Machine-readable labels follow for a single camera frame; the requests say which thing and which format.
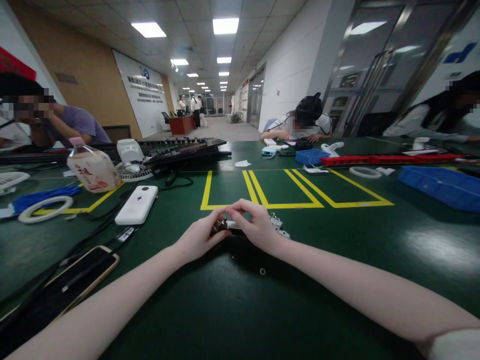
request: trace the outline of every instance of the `bottle cap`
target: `bottle cap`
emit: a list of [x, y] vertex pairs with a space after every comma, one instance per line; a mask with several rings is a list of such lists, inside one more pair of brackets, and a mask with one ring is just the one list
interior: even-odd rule
[[68, 141], [73, 146], [75, 146], [75, 145], [85, 145], [85, 141], [81, 137], [71, 137], [71, 138], [68, 139]]

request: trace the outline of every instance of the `table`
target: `table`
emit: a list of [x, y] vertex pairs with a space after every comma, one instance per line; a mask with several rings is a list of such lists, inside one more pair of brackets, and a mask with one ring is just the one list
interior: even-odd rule
[[[394, 152], [405, 142], [364, 137], [326, 143], [338, 140], [345, 142], [338, 150], [343, 155]], [[250, 199], [246, 179], [259, 197], [252, 173], [269, 204], [312, 203], [285, 171], [290, 169], [299, 179], [292, 170], [297, 169], [335, 204], [359, 206], [333, 207], [305, 185], [323, 207], [269, 210], [281, 218], [293, 239], [412, 280], [480, 317], [478, 216], [456, 211], [399, 183], [399, 171], [370, 180], [336, 168], [341, 176], [393, 204], [364, 206], [378, 199], [337, 174], [307, 175], [293, 157], [263, 160], [263, 146], [259, 141], [232, 142], [223, 146], [223, 150], [232, 151], [231, 158], [188, 164], [184, 175], [194, 179], [194, 184], [159, 192], [146, 223], [120, 254], [118, 268], [98, 289], [173, 244], [193, 221], [209, 213], [202, 208], [231, 204], [240, 197]], [[241, 160], [252, 165], [236, 168], [235, 162]], [[0, 197], [0, 207], [21, 194], [71, 183], [71, 179], [61, 177], [62, 170], [39, 173], [19, 184], [15, 194]], [[203, 204], [208, 178], [208, 201]], [[153, 182], [164, 186], [163, 181]], [[131, 186], [125, 184], [112, 193], [93, 215], [106, 212]], [[100, 197], [82, 192], [76, 195], [74, 206], [88, 207]], [[66, 221], [63, 217], [32, 225], [0, 223], [0, 299], [61, 258], [96, 226], [84, 218]], [[121, 229], [112, 225], [90, 245], [104, 244]], [[260, 275], [260, 268], [265, 268], [265, 276]], [[14, 305], [2, 308], [0, 316]], [[233, 238], [171, 276], [101, 358], [294, 357], [422, 359], [412, 344], [375, 324], [306, 275], [248, 241]]]
[[170, 131], [172, 135], [187, 135], [195, 129], [195, 121], [193, 115], [181, 117], [171, 117], [168, 119]]

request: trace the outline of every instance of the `blue logo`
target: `blue logo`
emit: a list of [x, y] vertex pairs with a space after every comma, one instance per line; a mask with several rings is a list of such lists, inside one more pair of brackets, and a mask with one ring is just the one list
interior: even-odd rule
[[150, 80], [150, 74], [149, 74], [149, 71], [147, 70], [146, 67], [141, 67], [140, 66], [140, 75], [146, 77], [147, 80]]
[[465, 48], [460, 51], [460, 52], [452, 52], [449, 54], [445, 61], [443, 62], [444, 64], [460, 64], [465, 61], [467, 58], [467, 55], [474, 49], [474, 47], [477, 45], [476, 42], [471, 42]]

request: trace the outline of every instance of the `reception desk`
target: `reception desk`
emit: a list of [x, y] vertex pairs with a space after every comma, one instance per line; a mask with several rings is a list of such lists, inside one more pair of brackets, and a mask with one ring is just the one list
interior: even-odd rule
[[172, 135], [187, 135], [195, 129], [195, 121], [193, 115], [182, 117], [171, 117], [168, 119]]

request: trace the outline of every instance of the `red banner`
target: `red banner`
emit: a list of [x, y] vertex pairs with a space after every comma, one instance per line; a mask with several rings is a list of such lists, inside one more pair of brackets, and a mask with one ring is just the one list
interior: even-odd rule
[[16, 73], [30, 80], [37, 80], [37, 73], [0, 46], [0, 73]]

